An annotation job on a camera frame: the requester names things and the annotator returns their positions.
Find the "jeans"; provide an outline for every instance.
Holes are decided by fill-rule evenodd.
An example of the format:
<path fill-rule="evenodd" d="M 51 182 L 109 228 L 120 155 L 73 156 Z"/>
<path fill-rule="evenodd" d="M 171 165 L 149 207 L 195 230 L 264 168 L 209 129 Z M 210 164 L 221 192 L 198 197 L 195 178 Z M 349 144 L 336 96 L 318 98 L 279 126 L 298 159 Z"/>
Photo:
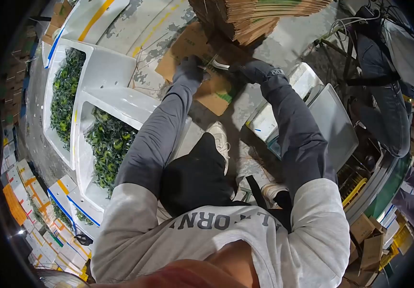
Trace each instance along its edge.
<path fill-rule="evenodd" d="M 362 77 L 376 78 L 392 72 L 386 55 L 378 45 L 361 34 L 358 37 L 357 53 Z M 399 81 L 368 89 L 381 112 L 362 106 L 359 110 L 360 121 L 391 155 L 404 157 L 410 150 L 410 122 Z"/>

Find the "black pants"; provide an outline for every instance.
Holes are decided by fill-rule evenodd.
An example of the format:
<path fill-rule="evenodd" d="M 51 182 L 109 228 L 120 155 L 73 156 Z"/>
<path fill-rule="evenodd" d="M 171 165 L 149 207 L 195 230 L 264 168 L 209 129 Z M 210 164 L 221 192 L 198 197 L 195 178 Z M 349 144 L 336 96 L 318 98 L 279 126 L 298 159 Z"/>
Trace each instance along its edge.
<path fill-rule="evenodd" d="M 230 199 L 233 188 L 227 182 L 224 168 L 224 158 L 216 150 L 213 135 L 204 133 L 188 155 L 173 160 L 163 170 L 160 202 L 172 217 L 206 205 L 250 205 Z M 279 192 L 274 201 L 282 209 L 269 212 L 290 232 L 290 195 Z"/>

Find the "stacked boxes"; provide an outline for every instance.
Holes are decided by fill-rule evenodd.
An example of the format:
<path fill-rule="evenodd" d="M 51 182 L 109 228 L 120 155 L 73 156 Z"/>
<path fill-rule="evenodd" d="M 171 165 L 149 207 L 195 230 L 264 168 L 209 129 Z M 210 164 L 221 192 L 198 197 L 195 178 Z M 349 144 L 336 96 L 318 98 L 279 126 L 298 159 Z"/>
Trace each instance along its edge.
<path fill-rule="evenodd" d="M 29 261 L 38 269 L 59 269 L 86 279 L 83 267 L 91 258 L 72 231 L 54 214 L 49 197 L 25 159 L 7 172 L 9 185 L 26 213 L 26 241 L 32 247 Z"/>
<path fill-rule="evenodd" d="M 17 45 L 8 56 L 4 75 L 0 83 L 0 100 L 3 101 L 1 120 L 17 123 L 22 104 L 23 79 L 31 48 L 36 41 L 34 26 L 26 26 Z"/>

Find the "blue tape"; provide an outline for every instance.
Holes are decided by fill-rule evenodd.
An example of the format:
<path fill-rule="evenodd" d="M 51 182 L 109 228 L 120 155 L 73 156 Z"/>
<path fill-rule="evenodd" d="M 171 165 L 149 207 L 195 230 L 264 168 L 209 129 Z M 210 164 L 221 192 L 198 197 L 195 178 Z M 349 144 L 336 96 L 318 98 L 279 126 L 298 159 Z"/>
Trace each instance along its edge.
<path fill-rule="evenodd" d="M 63 33 L 64 29 L 65 29 L 65 27 L 61 28 L 60 33 L 58 33 L 57 39 L 55 39 L 54 45 L 52 45 L 52 49 L 50 49 L 49 56 L 47 57 L 47 60 L 49 61 L 49 63 L 44 68 L 49 68 L 50 60 L 52 59 L 52 56 L 54 55 L 55 47 L 57 47 L 58 40 L 60 39 L 61 34 Z"/>
<path fill-rule="evenodd" d="M 68 212 L 66 212 L 66 210 L 63 208 L 63 206 L 60 204 L 60 202 L 58 202 L 58 200 L 55 198 L 54 194 L 50 191 L 49 188 L 47 188 L 47 192 L 49 193 L 50 196 L 52 196 L 52 199 L 55 201 L 55 203 L 58 205 L 58 207 L 60 207 L 60 209 L 63 211 L 63 213 L 65 213 L 65 215 L 68 217 L 68 219 L 71 220 L 72 225 L 75 227 L 74 220 L 72 219 L 71 215 L 69 215 Z"/>
<path fill-rule="evenodd" d="M 96 222 L 94 220 L 94 218 L 90 217 L 89 214 L 85 213 L 84 210 L 81 209 L 81 207 L 79 207 L 68 195 L 66 195 L 66 197 L 74 204 L 74 206 L 76 206 L 77 209 L 79 209 L 85 216 L 87 216 L 87 218 L 89 218 L 92 222 L 94 222 L 98 227 L 100 227 L 100 224 L 98 224 L 98 222 Z"/>

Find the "gray sleeve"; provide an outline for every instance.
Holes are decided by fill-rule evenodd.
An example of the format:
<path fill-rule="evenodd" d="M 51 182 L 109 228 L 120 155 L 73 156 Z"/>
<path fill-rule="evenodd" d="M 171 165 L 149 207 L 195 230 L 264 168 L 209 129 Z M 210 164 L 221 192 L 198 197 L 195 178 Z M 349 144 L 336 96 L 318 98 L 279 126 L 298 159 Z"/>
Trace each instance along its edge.
<path fill-rule="evenodd" d="M 183 129 L 192 103 L 191 89 L 174 83 L 135 137 L 114 186 L 133 183 L 159 198 L 159 182 Z"/>
<path fill-rule="evenodd" d="M 278 143 L 284 180 L 292 199 L 298 188 L 318 178 L 337 183 L 324 139 L 309 108 L 284 75 L 274 75 L 261 84 L 263 97 L 272 105 L 279 129 Z"/>

